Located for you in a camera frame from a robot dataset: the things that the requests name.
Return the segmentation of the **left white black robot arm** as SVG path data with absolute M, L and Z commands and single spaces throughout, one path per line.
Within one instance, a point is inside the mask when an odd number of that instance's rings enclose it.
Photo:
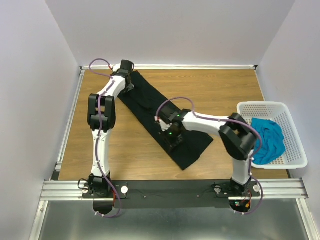
M 134 89 L 132 72 L 134 63 L 122 60 L 119 64 L 108 65 L 112 74 L 102 74 L 89 70 L 97 75 L 109 77 L 109 82 L 97 93 L 88 97 L 87 123 L 93 138 L 93 163 L 88 177 L 90 191 L 101 198 L 107 197 L 113 190 L 110 180 L 109 143 L 116 124 L 116 99 L 120 93 Z

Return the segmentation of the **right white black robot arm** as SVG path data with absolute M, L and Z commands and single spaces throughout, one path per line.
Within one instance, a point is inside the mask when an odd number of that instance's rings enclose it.
M 159 124 L 161 128 L 159 134 L 164 138 L 170 151 L 183 142 L 183 133 L 187 131 L 220 137 L 233 164 L 228 190 L 236 196 L 247 192 L 252 179 L 251 164 L 254 148 L 260 137 L 238 113 L 233 113 L 231 116 L 213 116 L 183 109 L 180 112 L 159 113 L 154 119 Z

